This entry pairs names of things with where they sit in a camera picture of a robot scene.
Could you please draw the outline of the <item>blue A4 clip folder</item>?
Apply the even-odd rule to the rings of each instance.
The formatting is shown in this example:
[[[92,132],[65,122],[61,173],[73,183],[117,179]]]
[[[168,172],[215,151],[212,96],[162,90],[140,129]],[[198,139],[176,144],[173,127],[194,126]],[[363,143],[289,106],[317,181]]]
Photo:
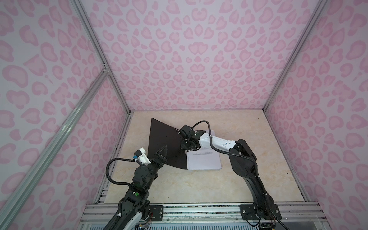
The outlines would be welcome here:
[[[152,118],[149,132],[148,158],[154,157],[162,147],[166,147],[166,165],[187,170],[186,151],[181,149],[182,136],[178,129]]]

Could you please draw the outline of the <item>printed sheet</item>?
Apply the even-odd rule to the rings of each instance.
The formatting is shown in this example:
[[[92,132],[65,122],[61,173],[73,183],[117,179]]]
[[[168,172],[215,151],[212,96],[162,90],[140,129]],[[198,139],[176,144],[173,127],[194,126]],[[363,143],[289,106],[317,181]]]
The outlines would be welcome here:
[[[220,155],[211,147],[186,151],[188,170],[221,170]]]

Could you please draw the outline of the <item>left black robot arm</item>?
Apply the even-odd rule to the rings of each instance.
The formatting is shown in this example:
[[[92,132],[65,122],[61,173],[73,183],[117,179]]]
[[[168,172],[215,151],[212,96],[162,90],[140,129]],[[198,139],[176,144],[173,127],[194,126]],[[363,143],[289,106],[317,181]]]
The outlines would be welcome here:
[[[109,174],[110,165],[115,161],[138,163],[132,182],[118,182]],[[149,159],[143,148],[134,152],[131,159],[114,158],[106,166],[105,174],[108,181],[114,185],[128,186],[125,196],[118,202],[117,211],[104,227],[105,230],[132,230],[141,220],[151,218],[149,214],[149,189],[158,177],[158,171],[167,162],[167,147],[163,146]]]

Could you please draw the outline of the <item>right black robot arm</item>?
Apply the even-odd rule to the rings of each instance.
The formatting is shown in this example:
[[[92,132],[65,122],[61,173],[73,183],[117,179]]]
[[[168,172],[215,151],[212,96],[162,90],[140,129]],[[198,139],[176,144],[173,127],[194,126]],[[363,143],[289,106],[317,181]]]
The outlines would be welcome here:
[[[181,149],[200,150],[210,148],[218,153],[229,156],[232,170],[246,182],[254,204],[252,215],[260,219],[281,218],[279,208],[272,196],[266,191],[258,171],[257,158],[247,142],[218,138],[210,130],[193,130],[185,125],[178,130],[182,136]]]

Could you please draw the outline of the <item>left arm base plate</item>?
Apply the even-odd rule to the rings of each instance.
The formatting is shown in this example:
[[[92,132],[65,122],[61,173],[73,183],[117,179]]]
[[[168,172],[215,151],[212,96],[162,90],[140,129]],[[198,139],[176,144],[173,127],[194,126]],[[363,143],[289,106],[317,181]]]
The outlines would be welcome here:
[[[149,207],[149,220],[153,222],[159,222],[163,220],[163,205],[150,205]]]

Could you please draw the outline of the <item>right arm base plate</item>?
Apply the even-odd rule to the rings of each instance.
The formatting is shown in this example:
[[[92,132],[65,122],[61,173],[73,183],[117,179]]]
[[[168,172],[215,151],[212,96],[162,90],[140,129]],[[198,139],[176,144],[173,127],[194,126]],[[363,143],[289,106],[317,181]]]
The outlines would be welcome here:
[[[278,205],[271,204],[270,207],[271,209],[269,209],[268,206],[265,206],[264,208],[256,207],[254,204],[239,205],[242,220],[271,220],[274,219],[274,216],[272,214],[274,214],[277,219],[281,220],[282,215]]]

